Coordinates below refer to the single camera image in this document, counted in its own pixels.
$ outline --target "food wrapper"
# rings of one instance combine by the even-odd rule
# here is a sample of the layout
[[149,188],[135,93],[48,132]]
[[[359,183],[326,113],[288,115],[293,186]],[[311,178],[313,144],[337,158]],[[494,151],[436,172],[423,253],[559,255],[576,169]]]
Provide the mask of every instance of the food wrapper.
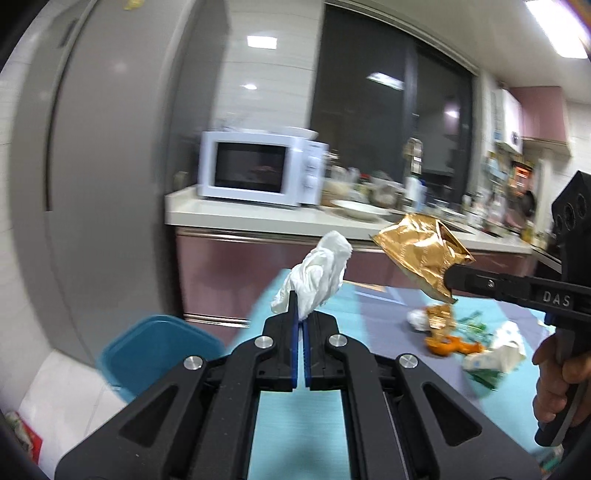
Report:
[[474,258],[441,220],[409,213],[372,239],[432,299],[456,302],[443,275],[452,265],[468,264]]
[[456,329],[456,321],[452,314],[452,306],[448,303],[432,305],[425,309],[429,320],[431,334],[436,337],[449,335]]

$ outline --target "metal screw head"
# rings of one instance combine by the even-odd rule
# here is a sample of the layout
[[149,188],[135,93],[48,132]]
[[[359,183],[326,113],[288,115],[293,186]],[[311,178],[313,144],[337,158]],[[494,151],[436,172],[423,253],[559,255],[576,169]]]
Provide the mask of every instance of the metal screw head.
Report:
[[203,358],[197,355],[188,356],[183,361],[183,366],[187,370],[199,370],[203,366]]
[[405,353],[398,362],[402,368],[415,368],[418,365],[418,358],[410,353]]
[[270,348],[273,346],[273,339],[267,335],[256,337],[255,345],[259,348]]
[[329,343],[335,347],[345,346],[347,345],[347,337],[337,333],[335,335],[329,336]]

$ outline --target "blue tablecloth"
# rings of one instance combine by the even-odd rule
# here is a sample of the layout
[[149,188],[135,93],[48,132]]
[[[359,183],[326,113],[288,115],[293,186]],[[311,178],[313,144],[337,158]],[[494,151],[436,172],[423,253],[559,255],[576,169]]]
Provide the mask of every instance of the blue tablecloth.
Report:
[[[282,272],[257,301],[244,329],[229,347],[260,335],[272,315],[270,303],[287,271]],[[319,310],[333,315],[339,330],[363,342],[373,353],[395,358],[417,354],[432,370],[484,412],[525,450],[540,453],[534,442],[537,422],[531,403],[538,369],[531,355],[549,334],[544,314],[504,302],[460,297],[454,305],[456,318],[482,312],[482,321],[494,331],[504,321],[519,326],[528,359],[506,376],[497,391],[471,380],[460,366],[461,356],[440,358],[424,346],[424,334],[414,332],[406,321],[409,310],[436,303],[420,290],[367,288],[345,283]],[[349,479],[349,461],[340,393],[311,392],[304,386],[303,359],[299,355],[298,388],[293,393],[261,394],[252,446],[249,480]]]

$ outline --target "plate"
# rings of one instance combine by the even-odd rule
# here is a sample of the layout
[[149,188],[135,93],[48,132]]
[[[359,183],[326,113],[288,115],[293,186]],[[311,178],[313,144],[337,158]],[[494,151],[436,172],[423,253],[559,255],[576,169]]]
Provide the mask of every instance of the plate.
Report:
[[389,210],[385,208],[375,207],[367,203],[351,202],[350,200],[333,200],[333,205],[357,220],[375,220],[390,214]]
[[306,140],[314,140],[316,137],[318,137],[318,132],[300,127],[282,127],[279,129],[279,134],[289,135],[291,137],[302,137]]

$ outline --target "white microwave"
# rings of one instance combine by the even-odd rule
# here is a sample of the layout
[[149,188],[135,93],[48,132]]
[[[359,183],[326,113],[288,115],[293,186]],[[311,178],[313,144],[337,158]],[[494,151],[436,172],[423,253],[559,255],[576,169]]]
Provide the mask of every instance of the white microwave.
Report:
[[203,197],[318,205],[328,145],[301,137],[204,132],[199,154]]

